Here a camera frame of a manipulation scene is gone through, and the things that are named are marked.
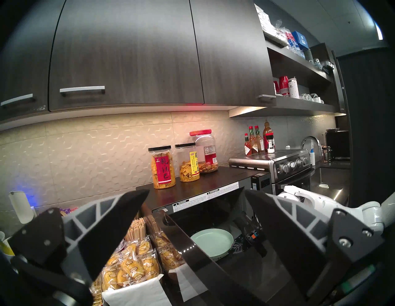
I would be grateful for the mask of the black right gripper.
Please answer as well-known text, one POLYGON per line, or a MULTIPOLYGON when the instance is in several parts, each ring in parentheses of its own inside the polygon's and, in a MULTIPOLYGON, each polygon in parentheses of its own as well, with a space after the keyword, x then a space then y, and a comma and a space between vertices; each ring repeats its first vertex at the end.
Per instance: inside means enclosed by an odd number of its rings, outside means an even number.
POLYGON ((261 257, 267 255, 267 250, 263 245, 266 236, 263 233, 259 222, 254 218, 249 218, 246 213, 242 213, 242 237, 243 239, 235 239, 231 246, 231 254, 239 254, 253 247, 261 257))

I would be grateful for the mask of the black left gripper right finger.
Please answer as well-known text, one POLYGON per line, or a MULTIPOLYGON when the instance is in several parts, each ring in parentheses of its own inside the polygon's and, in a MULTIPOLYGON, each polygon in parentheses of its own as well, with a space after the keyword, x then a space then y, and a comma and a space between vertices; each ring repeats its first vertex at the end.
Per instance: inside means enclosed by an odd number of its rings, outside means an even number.
POLYGON ((385 241, 342 208, 327 217, 304 203, 257 190, 246 190, 245 197, 305 297, 328 297, 347 278, 375 263, 373 255, 385 241))

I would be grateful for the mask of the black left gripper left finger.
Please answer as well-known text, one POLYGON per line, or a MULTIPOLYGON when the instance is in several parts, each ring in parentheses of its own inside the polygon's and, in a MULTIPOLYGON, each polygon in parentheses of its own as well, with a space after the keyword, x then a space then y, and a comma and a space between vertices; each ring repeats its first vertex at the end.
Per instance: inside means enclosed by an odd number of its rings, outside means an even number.
POLYGON ((9 245, 30 264, 67 277, 97 278, 119 247, 149 190, 91 201, 66 216, 51 208, 16 232, 9 245))

